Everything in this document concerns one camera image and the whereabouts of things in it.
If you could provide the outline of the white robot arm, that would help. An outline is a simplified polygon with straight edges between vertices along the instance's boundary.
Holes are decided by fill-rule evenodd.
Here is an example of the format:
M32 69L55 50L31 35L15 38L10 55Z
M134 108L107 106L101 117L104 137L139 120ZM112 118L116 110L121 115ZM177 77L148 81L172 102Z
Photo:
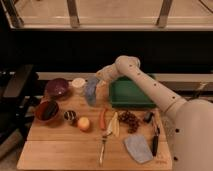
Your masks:
M181 97L142 72L137 57L119 56L96 76L108 82L130 78L175 122L173 171L213 171L213 103Z

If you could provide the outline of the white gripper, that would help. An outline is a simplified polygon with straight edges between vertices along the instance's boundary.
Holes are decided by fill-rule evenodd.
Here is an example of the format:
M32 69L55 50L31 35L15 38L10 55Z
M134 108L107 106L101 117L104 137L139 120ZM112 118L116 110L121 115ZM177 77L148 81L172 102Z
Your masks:
M113 82L118 79L121 74L118 72L116 65L111 64L103 67L99 71L96 72L95 76L101 80L98 82L97 87L101 88L106 86L106 82Z

